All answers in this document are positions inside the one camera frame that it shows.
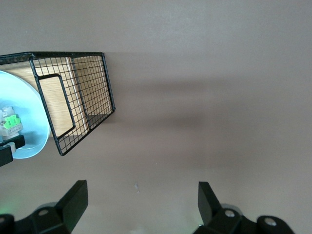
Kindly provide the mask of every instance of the wire grid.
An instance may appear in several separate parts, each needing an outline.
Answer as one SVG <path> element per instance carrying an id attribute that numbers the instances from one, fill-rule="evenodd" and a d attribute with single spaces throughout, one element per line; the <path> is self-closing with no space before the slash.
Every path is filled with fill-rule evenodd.
<path id="1" fill-rule="evenodd" d="M 52 74 L 61 76 L 65 90 L 61 109 L 65 122 L 58 122 L 59 117 L 54 116 L 51 116 L 51 122 L 65 125 L 67 131 L 62 129 L 61 132 L 55 132 L 60 154 L 65 155 L 114 111 L 102 57 L 36 58 L 33 64 L 39 77 Z M 74 126 L 65 105 L 64 95 L 68 99 Z"/>

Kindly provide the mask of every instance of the screw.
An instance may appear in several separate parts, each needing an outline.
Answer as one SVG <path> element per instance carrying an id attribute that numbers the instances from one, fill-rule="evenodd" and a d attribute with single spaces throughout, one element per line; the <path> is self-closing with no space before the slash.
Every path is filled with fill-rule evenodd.
<path id="1" fill-rule="evenodd" d="M 276 222 L 272 218 L 265 218 L 264 221 L 266 222 L 266 224 L 268 224 L 270 226 L 276 226 Z"/>
<path id="2" fill-rule="evenodd" d="M 226 210 L 225 215 L 230 218 L 233 218 L 235 216 L 234 212 L 230 210 Z"/>

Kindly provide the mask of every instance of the light blue bowl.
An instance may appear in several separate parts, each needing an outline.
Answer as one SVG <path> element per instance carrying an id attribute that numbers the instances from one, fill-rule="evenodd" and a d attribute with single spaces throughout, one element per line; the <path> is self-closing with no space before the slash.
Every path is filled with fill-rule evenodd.
<path id="1" fill-rule="evenodd" d="M 12 106 L 24 129 L 25 145 L 13 153 L 13 158 L 28 158 L 38 154 L 50 135 L 49 122 L 39 93 L 26 81 L 0 71 L 0 108 Z"/>

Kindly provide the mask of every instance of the black frame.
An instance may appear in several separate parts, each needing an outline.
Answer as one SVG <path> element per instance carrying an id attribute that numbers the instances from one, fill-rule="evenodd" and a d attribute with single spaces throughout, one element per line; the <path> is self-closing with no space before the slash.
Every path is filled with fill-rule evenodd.
<path id="1" fill-rule="evenodd" d="M 48 74 L 48 75 L 39 75 L 37 73 L 38 67 L 35 66 L 35 62 L 39 61 L 40 64 L 40 59 L 43 59 L 44 61 L 46 59 L 50 59 L 52 61 L 52 58 L 55 59 L 55 61 L 57 61 L 57 59 L 64 59 L 64 58 L 70 58 L 70 65 L 73 67 L 73 70 L 71 72 L 73 72 L 75 74 L 75 82 L 76 82 L 76 86 L 78 87 L 78 92 L 79 92 L 79 99 L 78 101 L 81 102 L 82 107 L 83 107 L 83 112 L 84 113 L 80 113 L 80 114 L 84 114 L 86 117 L 86 121 L 87 121 L 87 129 L 85 130 L 84 134 L 81 134 L 79 137 L 74 137 L 75 135 L 70 135 L 70 132 L 73 131 L 76 128 L 76 124 L 75 124 L 75 120 L 74 120 L 74 115 L 72 112 L 72 108 L 70 105 L 70 101 L 68 100 L 68 94 L 66 93 L 65 87 L 64 87 L 64 80 L 61 74 L 58 73 L 54 73 L 54 74 Z M 104 76 L 102 77 L 98 77 L 100 78 L 99 80 L 102 81 L 102 84 L 97 84 L 97 85 L 93 85 L 96 86 L 97 90 L 96 92 L 101 92 L 102 94 L 105 94 L 109 97 L 109 103 L 105 103 L 105 105 L 110 105 L 109 106 L 109 112 L 106 114 L 97 114 L 97 115 L 90 115 L 90 113 L 88 114 L 87 112 L 87 108 L 85 106 L 85 98 L 84 98 L 84 94 L 82 93 L 82 87 L 81 84 L 88 82 L 88 81 L 83 81 L 80 79 L 83 78 L 89 78 L 91 76 L 93 76 L 94 74 L 85 74 L 82 77 L 78 75 L 77 72 L 77 68 L 76 68 L 76 64 L 77 62 L 75 62 L 75 59 L 79 59 L 79 58 L 97 58 L 96 62 L 97 66 L 95 66 L 96 69 L 100 69 L 101 73 L 104 74 Z M 17 53 L 17 54 L 10 54 L 10 55 L 3 55 L 0 56 L 0 65 L 5 65 L 5 64 L 13 64 L 13 63 L 19 63 L 19 62 L 26 62 L 28 61 L 30 63 L 30 67 L 32 69 L 37 87 L 38 87 L 38 91 L 44 106 L 44 109 L 46 111 L 46 115 L 50 124 L 50 128 L 51 128 L 51 132 L 53 134 L 53 138 L 54 141 L 57 145 L 58 148 L 58 152 L 61 156 L 66 155 L 69 151 L 71 151 L 78 143 L 80 143 L 84 138 L 86 138 L 95 128 L 97 128 L 104 120 L 106 120 L 116 109 L 115 107 L 115 103 L 114 103 L 114 98 L 113 98 L 113 93 L 112 93 L 112 88 L 111 88 L 111 84 L 110 84 L 110 80 L 109 80 L 109 75 L 108 75 L 108 71 L 107 71 L 107 65 L 106 65 L 106 60 L 105 60 L 105 55 L 102 52 L 24 52 L 24 53 Z M 87 64 L 87 66 L 89 66 L 89 64 L 92 64 L 94 62 L 94 60 L 91 61 L 91 59 L 89 61 L 83 62 L 84 64 Z M 62 91 L 64 93 L 64 97 L 65 97 L 65 101 L 68 107 L 68 111 L 70 114 L 70 118 L 72 120 L 72 128 L 68 129 L 67 131 L 65 131 L 63 134 L 61 134 L 60 136 L 57 136 L 55 129 L 53 127 L 53 122 L 49 113 L 49 109 L 46 103 L 46 100 L 44 98 L 44 91 L 41 88 L 41 84 L 40 81 L 43 79 L 48 79 L 48 78 L 55 78 L 58 77 L 60 80 L 60 84 L 62 87 Z M 92 101 L 92 104 L 94 105 L 94 107 L 92 107 L 93 111 L 95 110 L 97 104 Z"/>

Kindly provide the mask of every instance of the beige wall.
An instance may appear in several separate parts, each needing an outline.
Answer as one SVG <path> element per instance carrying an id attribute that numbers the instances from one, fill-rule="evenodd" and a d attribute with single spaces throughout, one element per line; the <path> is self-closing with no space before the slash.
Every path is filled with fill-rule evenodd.
<path id="1" fill-rule="evenodd" d="M 74 233 L 190 234 L 202 180 L 311 233 L 311 1 L 2 0 L 0 25 L 0 54 L 105 52 L 117 107 L 67 156 L 1 167 L 1 212 L 87 179 Z"/>

